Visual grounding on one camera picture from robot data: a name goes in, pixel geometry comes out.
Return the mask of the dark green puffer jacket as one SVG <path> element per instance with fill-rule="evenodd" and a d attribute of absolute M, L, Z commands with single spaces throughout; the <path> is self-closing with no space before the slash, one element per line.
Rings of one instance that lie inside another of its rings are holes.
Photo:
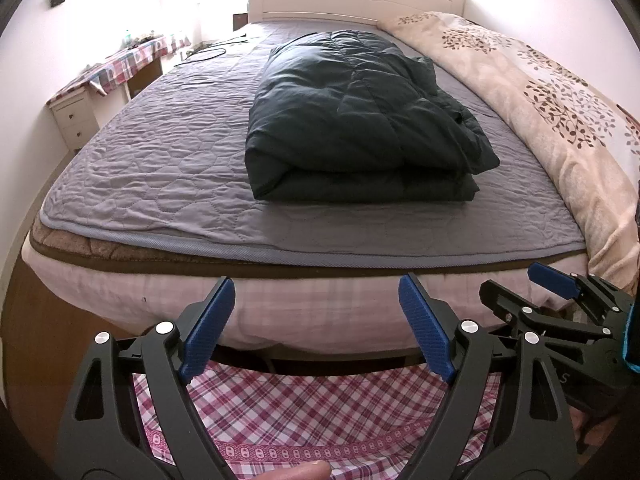
<path fill-rule="evenodd" d="M 244 160 L 256 200 L 326 204 L 469 202 L 500 164 L 430 58 L 349 29 L 270 52 Z"/>

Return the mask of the red plaid clothing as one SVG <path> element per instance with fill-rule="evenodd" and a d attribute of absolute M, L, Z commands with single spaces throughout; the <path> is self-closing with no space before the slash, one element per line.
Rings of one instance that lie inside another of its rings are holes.
<path fill-rule="evenodd" d="M 240 479 L 325 460 L 335 479 L 393 479 L 444 400 L 424 364 L 303 377 L 211 362 L 188 385 L 209 437 Z"/>

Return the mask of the beige floral comforter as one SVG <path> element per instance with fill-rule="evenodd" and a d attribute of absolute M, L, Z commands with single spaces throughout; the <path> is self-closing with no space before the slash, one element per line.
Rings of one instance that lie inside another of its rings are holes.
<path fill-rule="evenodd" d="M 639 123 L 620 104 L 521 40 L 456 14 L 383 18 L 378 28 L 483 99 L 527 145 L 586 241 L 589 272 L 639 284 Z"/>

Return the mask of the pink bed sheet mattress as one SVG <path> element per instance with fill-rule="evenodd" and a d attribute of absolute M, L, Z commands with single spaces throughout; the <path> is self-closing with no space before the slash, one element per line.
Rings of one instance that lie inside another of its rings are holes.
<path fill-rule="evenodd" d="M 22 258 L 58 298 L 104 318 L 132 334 L 178 318 L 206 297 L 214 278 L 166 274 L 126 274 L 89 270 L 59 262 L 24 243 Z M 555 312 L 569 303 L 531 281 L 523 269 L 423 274 L 428 294 L 452 307 L 459 318 L 483 326 L 499 320 L 480 301 L 484 281 L 493 280 Z M 391 352 L 416 346 L 398 300 L 396 276 L 379 278 L 236 278 L 235 305 L 220 338 L 241 350 L 280 344 L 320 354 Z"/>

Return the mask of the brown fleece blanket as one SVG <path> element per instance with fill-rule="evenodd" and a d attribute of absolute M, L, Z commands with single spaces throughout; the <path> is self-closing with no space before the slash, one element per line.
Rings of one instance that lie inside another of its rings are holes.
<path fill-rule="evenodd" d="M 166 250 L 131 246 L 85 237 L 63 230 L 50 229 L 35 220 L 29 230 L 29 241 L 35 252 L 57 262 L 83 269 L 123 274 L 168 274 L 191 276 L 227 275 L 230 278 L 377 278 L 407 272 L 417 274 L 469 274 L 526 270 L 532 259 L 487 263 L 480 266 L 444 266 L 440 269 L 419 269 L 405 266 L 375 268 L 325 268 L 324 266 L 293 266 L 292 264 L 246 262 L 234 259 L 181 255 Z"/>

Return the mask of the white drawer desk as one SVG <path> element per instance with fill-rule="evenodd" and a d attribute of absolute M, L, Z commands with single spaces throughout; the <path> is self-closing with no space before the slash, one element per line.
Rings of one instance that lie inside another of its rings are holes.
<path fill-rule="evenodd" d="M 157 58 L 107 96 L 101 96 L 85 84 L 52 101 L 48 107 L 66 146 L 72 152 L 78 152 L 134 96 L 162 75 L 162 63 Z"/>

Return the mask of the plaid desk cloth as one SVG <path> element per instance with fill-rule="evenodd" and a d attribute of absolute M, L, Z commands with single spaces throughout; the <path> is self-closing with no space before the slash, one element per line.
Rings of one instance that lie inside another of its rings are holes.
<path fill-rule="evenodd" d="M 188 37 L 175 38 L 162 35 L 122 49 L 108 56 L 101 63 L 83 70 L 75 79 L 58 90 L 47 102 L 47 106 L 85 87 L 92 89 L 99 96 L 108 96 L 118 86 L 134 78 L 142 68 L 190 45 L 191 41 Z"/>

